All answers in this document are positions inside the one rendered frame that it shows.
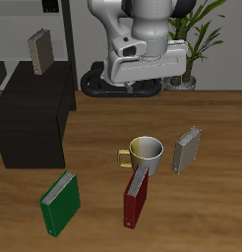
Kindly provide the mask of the red book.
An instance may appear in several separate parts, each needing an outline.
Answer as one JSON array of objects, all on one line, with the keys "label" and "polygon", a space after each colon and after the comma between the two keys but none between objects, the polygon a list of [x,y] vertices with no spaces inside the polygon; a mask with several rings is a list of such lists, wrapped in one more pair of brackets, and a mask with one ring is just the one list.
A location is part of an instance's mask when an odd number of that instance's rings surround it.
[{"label": "red book", "polygon": [[137,164],[124,192],[123,224],[134,229],[148,193],[149,168]]}]

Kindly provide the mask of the dark brown wooden cabinet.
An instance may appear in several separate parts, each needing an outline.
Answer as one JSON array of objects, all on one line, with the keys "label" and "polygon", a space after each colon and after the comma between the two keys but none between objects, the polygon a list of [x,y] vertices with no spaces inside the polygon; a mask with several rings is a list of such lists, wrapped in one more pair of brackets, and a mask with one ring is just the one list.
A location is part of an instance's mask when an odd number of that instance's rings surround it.
[{"label": "dark brown wooden cabinet", "polygon": [[71,63],[36,75],[18,64],[0,95],[0,154],[7,168],[63,168],[63,136],[76,109]]}]

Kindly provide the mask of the tan book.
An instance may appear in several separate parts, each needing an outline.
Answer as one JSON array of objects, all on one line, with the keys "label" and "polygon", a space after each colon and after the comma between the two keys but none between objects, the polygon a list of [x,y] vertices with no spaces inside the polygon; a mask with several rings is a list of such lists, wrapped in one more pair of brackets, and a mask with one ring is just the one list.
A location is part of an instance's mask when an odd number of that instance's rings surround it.
[{"label": "tan book", "polygon": [[180,174],[197,155],[202,131],[192,127],[176,143],[172,170]]},{"label": "tan book", "polygon": [[54,63],[50,30],[40,29],[29,40],[30,57],[36,75],[44,72]]}]

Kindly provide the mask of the white-yellow mug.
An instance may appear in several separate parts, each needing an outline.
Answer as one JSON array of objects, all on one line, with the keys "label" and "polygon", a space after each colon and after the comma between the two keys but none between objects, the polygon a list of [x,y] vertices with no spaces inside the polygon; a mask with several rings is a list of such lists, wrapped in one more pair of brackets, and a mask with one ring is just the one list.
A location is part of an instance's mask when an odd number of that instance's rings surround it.
[{"label": "white-yellow mug", "polygon": [[[149,176],[156,173],[160,159],[163,154],[163,144],[154,137],[140,136],[131,141],[128,150],[119,150],[117,162],[120,167],[135,169],[137,165],[147,166]],[[122,162],[121,156],[129,155],[130,162]]]}]

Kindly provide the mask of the green book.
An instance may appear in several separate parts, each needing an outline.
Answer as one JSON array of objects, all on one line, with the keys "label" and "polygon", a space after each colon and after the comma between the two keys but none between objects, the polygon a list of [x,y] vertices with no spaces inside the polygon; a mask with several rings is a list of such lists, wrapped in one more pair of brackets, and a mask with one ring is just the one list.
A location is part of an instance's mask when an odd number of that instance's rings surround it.
[{"label": "green book", "polygon": [[39,204],[47,233],[57,237],[81,206],[77,175],[65,170]]}]

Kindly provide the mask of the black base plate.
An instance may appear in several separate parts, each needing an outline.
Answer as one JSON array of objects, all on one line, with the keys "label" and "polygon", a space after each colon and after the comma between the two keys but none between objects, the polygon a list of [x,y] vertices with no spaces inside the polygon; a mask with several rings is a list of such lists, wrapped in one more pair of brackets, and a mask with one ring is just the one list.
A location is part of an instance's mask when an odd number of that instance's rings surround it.
[{"label": "black base plate", "polygon": [[81,90],[92,97],[150,97],[161,91],[160,79],[137,81],[130,86],[115,87],[100,78],[104,69],[103,61],[93,62],[91,69],[81,78]]}]

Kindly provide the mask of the green pot plant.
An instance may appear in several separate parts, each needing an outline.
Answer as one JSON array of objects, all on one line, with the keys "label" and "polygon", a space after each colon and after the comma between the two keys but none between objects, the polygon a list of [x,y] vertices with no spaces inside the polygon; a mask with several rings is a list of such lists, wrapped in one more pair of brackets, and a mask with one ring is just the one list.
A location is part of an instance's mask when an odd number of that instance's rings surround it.
[{"label": "green pot plant", "polygon": [[226,0],[214,0],[208,4],[208,1],[205,0],[196,11],[191,11],[183,18],[169,19],[169,23],[173,28],[170,38],[172,40],[185,40],[188,43],[189,55],[186,56],[186,71],[183,75],[165,77],[161,80],[162,88],[165,91],[193,91],[197,83],[196,78],[191,75],[193,63],[198,59],[206,59],[203,53],[211,46],[222,44],[222,40],[216,40],[220,28],[206,35],[211,21],[201,24],[199,28],[197,27],[197,23],[210,11],[226,2]]}]

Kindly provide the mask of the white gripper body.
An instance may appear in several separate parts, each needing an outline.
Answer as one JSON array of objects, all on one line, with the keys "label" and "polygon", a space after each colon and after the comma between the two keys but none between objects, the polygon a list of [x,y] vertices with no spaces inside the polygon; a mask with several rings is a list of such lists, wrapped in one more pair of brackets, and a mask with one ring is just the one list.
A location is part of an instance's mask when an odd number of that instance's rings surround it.
[{"label": "white gripper body", "polygon": [[165,54],[153,60],[141,56],[120,57],[112,51],[107,76],[112,84],[180,76],[186,71],[187,51],[188,43],[184,40],[169,40]]}]

